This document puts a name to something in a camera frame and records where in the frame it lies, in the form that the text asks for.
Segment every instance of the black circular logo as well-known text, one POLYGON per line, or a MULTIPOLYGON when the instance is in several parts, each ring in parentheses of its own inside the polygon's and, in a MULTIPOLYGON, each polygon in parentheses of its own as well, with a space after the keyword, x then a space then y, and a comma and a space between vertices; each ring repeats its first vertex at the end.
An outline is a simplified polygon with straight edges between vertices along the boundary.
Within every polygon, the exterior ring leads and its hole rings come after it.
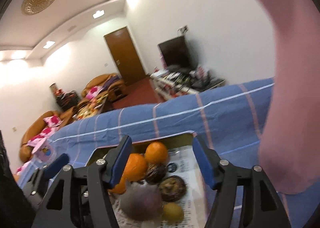
POLYGON ((178 169, 178 165, 176 163, 170 163, 167 166, 168 172, 173 173, 178 169))

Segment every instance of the white wall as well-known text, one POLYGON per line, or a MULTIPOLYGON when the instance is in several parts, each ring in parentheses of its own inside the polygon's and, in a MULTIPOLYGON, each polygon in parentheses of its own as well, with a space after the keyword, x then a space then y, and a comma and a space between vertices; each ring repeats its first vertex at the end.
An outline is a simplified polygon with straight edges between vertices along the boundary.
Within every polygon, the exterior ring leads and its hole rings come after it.
POLYGON ((255 0, 127 0, 126 14, 148 71, 162 67, 157 44, 188 25, 191 53, 229 83, 274 75, 271 24, 255 0))
POLYGON ((125 15, 119 14, 68 38, 64 46, 43 58, 46 71, 51 72, 52 83, 57 83, 64 91, 76 90, 80 95, 96 76, 118 72, 103 36, 127 25, 125 15))
POLYGON ((25 131, 41 114, 57 109, 49 86, 39 59, 0 62, 0 130, 13 172, 21 165, 18 153, 25 131))

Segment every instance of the ceiling light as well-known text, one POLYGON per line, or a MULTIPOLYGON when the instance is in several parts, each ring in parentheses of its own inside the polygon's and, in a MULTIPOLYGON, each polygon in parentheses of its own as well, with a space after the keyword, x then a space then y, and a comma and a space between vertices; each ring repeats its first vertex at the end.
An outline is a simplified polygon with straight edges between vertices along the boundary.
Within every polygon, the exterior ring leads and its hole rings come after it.
POLYGON ((104 15, 104 10, 101 10, 101 11, 97 11, 95 14, 93 14, 93 18, 94 19, 97 19, 98 17, 104 15))
POLYGON ((11 55, 11 59, 22 59, 25 58, 27 55, 26 51, 15 51, 12 55, 11 55))
POLYGON ((47 44, 43 46, 44 49, 49 49, 53 44, 55 44, 55 41, 47 41, 47 44))

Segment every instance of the brown sofa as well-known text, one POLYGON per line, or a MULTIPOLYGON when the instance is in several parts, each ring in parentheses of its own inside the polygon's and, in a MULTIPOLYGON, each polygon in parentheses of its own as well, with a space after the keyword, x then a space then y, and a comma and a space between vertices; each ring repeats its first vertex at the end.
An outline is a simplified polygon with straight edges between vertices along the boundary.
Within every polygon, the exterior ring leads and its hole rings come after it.
POLYGON ((19 151, 19 158, 23 163, 26 163, 31 158, 31 152, 33 150, 33 147, 27 146, 28 141, 41 133, 41 131, 47 126, 46 122, 43 120, 43 118, 50 117, 53 115, 59 116, 59 118, 62 120, 62 124, 59 126, 59 129, 62 127, 68 125, 69 123, 73 122, 72 116, 73 116, 74 107, 70 108, 66 112, 60 114, 57 111, 48 111, 41 115, 38 120, 36 120, 26 131, 26 133, 23 135, 21 139, 20 144, 20 151, 19 151))
MULTIPOLYGON (((95 77, 93 80, 91 80, 87 86, 84 88, 84 90, 81 92, 81 95, 83 99, 78 103, 77 107, 80 108, 84 104, 89 102, 89 99, 85 98, 85 96, 88 94, 91 88, 94 86, 103 86, 106 81, 108 81, 111 77, 117 76, 117 73, 111 73, 111 74, 104 74, 95 77)), ((96 98, 100 98, 101 96, 104 96, 105 94, 108 94, 108 99, 110 102, 113 102, 117 100, 120 96, 127 95, 126 86, 124 84, 124 81, 122 79, 112 83, 108 90, 101 92, 98 94, 96 98)))

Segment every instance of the newspaper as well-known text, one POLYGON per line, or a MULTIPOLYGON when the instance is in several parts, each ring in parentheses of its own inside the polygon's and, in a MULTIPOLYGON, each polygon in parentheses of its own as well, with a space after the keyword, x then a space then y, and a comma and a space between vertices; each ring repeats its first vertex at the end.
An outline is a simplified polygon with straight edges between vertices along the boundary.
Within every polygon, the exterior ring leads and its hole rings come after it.
POLYGON ((184 211, 182 223, 169 225, 166 221, 152 220, 137 222, 125 216, 120 209, 119 199, 113 203, 113 210, 120 228, 203 228, 206 222, 206 207, 204 196, 204 185, 199 166, 193 154, 192 146, 183 146, 169 150, 169 167, 177 167, 176 171, 167 172, 167 176, 180 176, 187 185, 187 193, 180 200, 179 204, 184 211))

